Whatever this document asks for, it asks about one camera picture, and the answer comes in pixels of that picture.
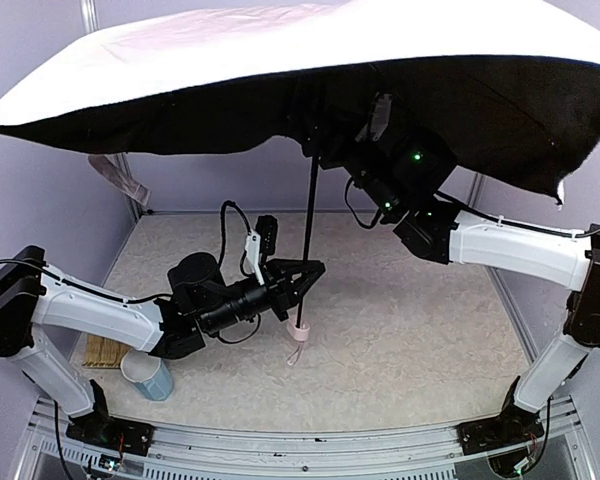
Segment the pink black folding umbrella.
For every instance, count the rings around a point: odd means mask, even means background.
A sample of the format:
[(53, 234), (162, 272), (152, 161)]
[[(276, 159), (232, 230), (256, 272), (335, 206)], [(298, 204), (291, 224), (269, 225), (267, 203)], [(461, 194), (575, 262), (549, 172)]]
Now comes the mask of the pink black folding umbrella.
[(386, 153), (426, 129), (455, 168), (561, 200), (600, 142), (600, 31), (543, 1), (194, 10), (85, 36), (0, 98), (0, 135), (58, 149), (234, 154), (286, 137), (326, 169), (346, 170), (369, 120), (387, 122)]

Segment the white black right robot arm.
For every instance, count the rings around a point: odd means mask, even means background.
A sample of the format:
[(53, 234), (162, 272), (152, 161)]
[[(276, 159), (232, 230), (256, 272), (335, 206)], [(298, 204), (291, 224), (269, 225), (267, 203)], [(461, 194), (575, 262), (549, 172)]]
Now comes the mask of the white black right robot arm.
[(456, 157), (437, 134), (412, 128), (386, 153), (378, 142), (387, 126), (367, 121), (346, 145), (345, 168), (411, 254), (521, 273), (570, 292), (562, 329), (512, 384), (501, 412), (480, 424), (522, 430), (600, 348), (600, 226), (560, 230), (479, 213), (440, 192)]

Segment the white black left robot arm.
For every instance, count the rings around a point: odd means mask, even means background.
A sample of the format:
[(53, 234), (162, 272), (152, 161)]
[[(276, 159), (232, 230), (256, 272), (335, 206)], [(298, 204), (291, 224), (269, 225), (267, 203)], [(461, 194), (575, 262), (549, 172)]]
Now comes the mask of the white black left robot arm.
[(76, 372), (46, 336), (59, 326), (176, 360), (241, 321), (271, 311), (285, 321), (325, 272), (319, 260), (271, 259), (227, 284), (215, 257), (189, 255), (167, 277), (171, 293), (120, 296), (65, 275), (37, 246), (0, 260), (0, 357), (16, 364), (75, 423), (109, 418), (104, 393)]

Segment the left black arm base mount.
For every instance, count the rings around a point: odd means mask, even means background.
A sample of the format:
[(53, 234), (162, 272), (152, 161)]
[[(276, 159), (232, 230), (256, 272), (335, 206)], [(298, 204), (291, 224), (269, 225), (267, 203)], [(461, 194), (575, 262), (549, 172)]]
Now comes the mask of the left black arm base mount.
[(80, 417), (69, 417), (66, 436), (88, 445), (146, 457), (154, 427), (148, 423), (126, 420), (109, 414), (103, 389), (90, 381), (94, 394), (93, 409)]

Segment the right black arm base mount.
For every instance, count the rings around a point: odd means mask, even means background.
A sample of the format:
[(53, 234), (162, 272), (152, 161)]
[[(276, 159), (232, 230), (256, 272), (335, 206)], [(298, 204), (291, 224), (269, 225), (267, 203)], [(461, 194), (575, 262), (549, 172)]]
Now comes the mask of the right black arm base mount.
[(460, 423), (456, 431), (464, 455), (516, 445), (545, 434), (539, 413), (516, 406), (511, 395), (497, 415)]

